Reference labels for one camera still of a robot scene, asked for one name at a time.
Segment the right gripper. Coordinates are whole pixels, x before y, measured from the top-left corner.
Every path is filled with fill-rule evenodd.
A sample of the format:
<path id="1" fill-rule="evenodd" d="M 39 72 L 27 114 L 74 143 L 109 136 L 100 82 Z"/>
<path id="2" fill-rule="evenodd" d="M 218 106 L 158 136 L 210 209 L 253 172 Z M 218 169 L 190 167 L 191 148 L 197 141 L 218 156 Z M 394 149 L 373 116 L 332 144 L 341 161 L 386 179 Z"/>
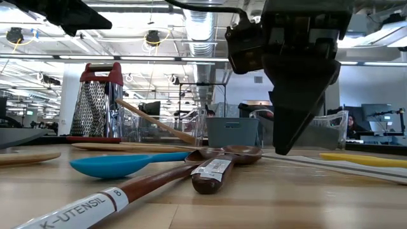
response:
<path id="1" fill-rule="evenodd" d="M 263 59 L 273 84 L 273 146 L 279 155 L 294 143 L 322 107 L 338 79 L 337 41 L 347 32 L 353 0 L 266 0 L 261 28 L 266 53 L 320 59 Z"/>

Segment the black rectangular-head spatula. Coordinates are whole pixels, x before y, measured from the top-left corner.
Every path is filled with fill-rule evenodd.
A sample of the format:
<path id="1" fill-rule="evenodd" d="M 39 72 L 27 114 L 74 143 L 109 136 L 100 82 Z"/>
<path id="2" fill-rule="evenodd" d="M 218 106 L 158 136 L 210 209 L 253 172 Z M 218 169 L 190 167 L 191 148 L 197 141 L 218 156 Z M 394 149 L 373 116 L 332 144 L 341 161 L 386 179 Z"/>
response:
<path id="1" fill-rule="evenodd" d="M 336 149 L 340 132 L 330 127 L 309 125 L 298 140 L 295 147 Z"/>

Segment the yellow silicone spoon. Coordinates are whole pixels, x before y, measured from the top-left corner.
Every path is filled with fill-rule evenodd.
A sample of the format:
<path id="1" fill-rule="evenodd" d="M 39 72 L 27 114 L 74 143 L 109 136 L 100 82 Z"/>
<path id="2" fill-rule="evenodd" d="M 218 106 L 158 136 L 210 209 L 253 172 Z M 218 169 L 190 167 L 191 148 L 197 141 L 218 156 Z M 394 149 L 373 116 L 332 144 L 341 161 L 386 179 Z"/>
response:
<path id="1" fill-rule="evenodd" d="M 325 160 L 346 161 L 372 167 L 399 167 L 407 169 L 407 160 L 395 160 L 375 156 L 349 155 L 341 153 L 320 153 L 319 156 Z"/>

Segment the wooden spork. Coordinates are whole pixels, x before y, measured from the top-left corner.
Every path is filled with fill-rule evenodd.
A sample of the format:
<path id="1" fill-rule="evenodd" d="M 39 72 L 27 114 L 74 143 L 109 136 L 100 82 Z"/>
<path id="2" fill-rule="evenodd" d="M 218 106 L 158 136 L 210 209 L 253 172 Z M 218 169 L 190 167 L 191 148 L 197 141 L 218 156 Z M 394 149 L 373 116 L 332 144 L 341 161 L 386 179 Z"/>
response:
<path id="1" fill-rule="evenodd" d="M 176 130 L 174 128 L 171 128 L 165 124 L 163 124 L 162 122 L 154 119 L 153 117 L 151 117 L 150 115 L 142 112 L 141 110 L 133 107 L 132 105 L 130 105 L 129 103 L 125 102 L 122 99 L 116 99 L 115 100 L 116 103 L 118 103 L 119 105 L 123 106 L 124 108 L 128 109 L 129 111 L 139 115 L 140 117 L 146 119 L 147 121 L 150 121 L 151 123 L 156 124 L 157 126 L 159 126 L 160 128 L 167 130 L 168 132 L 170 132 L 171 134 L 174 134 L 176 137 L 178 137 L 180 140 L 189 143 L 189 144 L 195 144 L 196 138 L 188 135 L 184 132 L 181 132 L 179 130 Z"/>

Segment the blue silicone spoon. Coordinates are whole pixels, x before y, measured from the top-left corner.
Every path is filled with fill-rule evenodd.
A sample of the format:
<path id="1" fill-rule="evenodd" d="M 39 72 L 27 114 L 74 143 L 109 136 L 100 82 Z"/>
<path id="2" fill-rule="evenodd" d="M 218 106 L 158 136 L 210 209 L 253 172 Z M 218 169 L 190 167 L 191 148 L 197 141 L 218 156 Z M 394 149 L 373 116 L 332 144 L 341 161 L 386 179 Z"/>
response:
<path id="1" fill-rule="evenodd" d="M 69 163 L 74 170 L 87 176 L 116 179 L 133 174 L 149 163 L 183 161 L 188 155 L 189 152 L 96 156 L 72 160 Z"/>

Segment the long dark wooden spoon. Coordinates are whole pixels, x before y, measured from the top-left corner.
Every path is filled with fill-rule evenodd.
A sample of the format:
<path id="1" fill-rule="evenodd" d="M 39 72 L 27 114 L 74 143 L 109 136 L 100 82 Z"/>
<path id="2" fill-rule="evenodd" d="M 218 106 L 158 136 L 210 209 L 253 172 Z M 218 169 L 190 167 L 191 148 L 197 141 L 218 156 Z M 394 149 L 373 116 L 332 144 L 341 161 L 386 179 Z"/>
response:
<path id="1" fill-rule="evenodd" d="M 133 178 L 117 187 L 99 191 L 13 229 L 88 229 L 128 204 L 176 179 L 191 174 L 204 161 L 221 154 L 220 149 L 195 150 L 185 163 L 142 178 Z"/>

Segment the black ceiling device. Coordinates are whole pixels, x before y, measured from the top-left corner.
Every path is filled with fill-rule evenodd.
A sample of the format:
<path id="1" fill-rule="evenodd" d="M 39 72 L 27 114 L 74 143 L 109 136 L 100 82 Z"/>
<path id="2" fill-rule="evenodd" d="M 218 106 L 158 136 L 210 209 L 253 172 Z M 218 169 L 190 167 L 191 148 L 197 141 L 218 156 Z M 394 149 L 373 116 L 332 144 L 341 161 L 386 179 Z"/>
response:
<path id="1" fill-rule="evenodd" d="M 149 46 L 158 46 L 160 44 L 160 36 L 157 30 L 150 30 L 146 34 L 145 38 L 146 44 Z"/>
<path id="2" fill-rule="evenodd" d="M 20 44 L 24 41 L 22 29 L 20 27 L 11 27 L 10 30 L 6 33 L 6 39 L 11 43 Z"/>

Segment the teal plastic bin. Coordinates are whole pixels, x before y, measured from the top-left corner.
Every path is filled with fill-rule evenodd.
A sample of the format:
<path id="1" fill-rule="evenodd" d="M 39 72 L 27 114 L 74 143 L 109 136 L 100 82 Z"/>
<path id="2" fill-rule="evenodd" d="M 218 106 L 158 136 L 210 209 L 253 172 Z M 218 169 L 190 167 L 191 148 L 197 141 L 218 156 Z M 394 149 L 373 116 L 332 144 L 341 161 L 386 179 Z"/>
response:
<path id="1" fill-rule="evenodd" d="M 208 144 L 211 148 L 228 145 L 255 146 L 259 120 L 256 118 L 206 118 Z"/>

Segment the dark background monitor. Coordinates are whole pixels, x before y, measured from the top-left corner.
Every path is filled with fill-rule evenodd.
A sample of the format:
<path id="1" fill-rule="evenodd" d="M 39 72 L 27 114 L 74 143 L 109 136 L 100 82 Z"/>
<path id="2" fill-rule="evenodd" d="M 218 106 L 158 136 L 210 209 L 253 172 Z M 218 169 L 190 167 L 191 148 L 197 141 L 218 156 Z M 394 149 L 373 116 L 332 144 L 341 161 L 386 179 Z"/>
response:
<path id="1" fill-rule="evenodd" d="M 391 104 L 361 104 L 363 121 L 370 124 L 372 131 L 386 132 L 388 122 L 392 122 Z"/>
<path id="2" fill-rule="evenodd" d="M 160 115 L 161 102 L 160 101 L 149 102 L 149 103 L 141 102 L 138 105 L 138 108 L 139 108 L 139 110 L 146 113 L 147 115 L 159 116 Z"/>

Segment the short dark wooden spoon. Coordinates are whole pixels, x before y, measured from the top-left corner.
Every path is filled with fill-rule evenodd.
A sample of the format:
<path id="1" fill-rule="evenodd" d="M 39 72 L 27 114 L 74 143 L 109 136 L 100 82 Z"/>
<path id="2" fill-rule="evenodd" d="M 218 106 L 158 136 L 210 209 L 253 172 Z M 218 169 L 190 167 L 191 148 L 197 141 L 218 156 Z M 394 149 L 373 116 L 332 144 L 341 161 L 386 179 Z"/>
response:
<path id="1" fill-rule="evenodd" d="M 255 146 L 228 145 L 199 150 L 205 161 L 191 172 L 194 189 L 203 195 L 217 193 L 227 182 L 234 166 L 256 163 L 263 154 Z"/>

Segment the silver ventilation duct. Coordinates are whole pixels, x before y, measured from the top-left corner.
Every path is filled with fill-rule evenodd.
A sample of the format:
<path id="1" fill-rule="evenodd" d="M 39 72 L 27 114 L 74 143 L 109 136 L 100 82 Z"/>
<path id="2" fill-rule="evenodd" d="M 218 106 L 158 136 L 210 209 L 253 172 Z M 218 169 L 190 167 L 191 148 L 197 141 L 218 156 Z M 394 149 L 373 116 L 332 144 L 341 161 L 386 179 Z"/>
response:
<path id="1" fill-rule="evenodd" d="M 214 25 L 216 15 L 214 13 L 183 10 L 185 15 L 185 29 L 188 39 L 190 55 L 192 57 L 213 57 L 214 45 L 210 43 L 214 39 Z M 193 66 L 195 83 L 208 83 L 210 80 L 211 66 L 208 64 L 196 64 Z"/>

